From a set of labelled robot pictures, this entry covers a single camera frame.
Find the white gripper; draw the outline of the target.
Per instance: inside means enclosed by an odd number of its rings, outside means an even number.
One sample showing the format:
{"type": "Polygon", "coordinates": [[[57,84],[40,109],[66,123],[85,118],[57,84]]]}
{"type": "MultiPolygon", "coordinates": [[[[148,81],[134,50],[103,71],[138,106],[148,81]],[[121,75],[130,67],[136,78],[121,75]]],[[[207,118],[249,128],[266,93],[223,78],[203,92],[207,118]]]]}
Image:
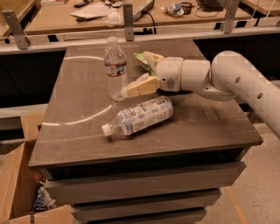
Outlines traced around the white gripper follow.
{"type": "Polygon", "coordinates": [[[159,88],[164,91],[178,92],[180,90],[180,74],[184,59],[181,57],[167,57],[153,52],[145,51],[143,58],[150,66],[155,68],[155,75],[148,73],[141,75],[121,90],[123,98],[138,97],[156,93],[159,88]]]}

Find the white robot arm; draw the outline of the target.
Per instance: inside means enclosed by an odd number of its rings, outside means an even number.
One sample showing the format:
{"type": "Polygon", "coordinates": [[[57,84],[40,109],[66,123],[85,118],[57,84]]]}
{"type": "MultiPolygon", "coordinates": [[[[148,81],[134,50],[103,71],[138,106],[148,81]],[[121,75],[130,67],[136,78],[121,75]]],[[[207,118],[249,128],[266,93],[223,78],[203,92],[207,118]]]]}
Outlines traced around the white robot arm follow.
{"type": "Polygon", "coordinates": [[[140,62],[146,73],[124,87],[121,96],[149,95],[161,89],[169,92],[192,91],[216,101],[237,97],[280,137],[280,88],[239,53],[220,52],[208,61],[144,52],[140,62]]]}

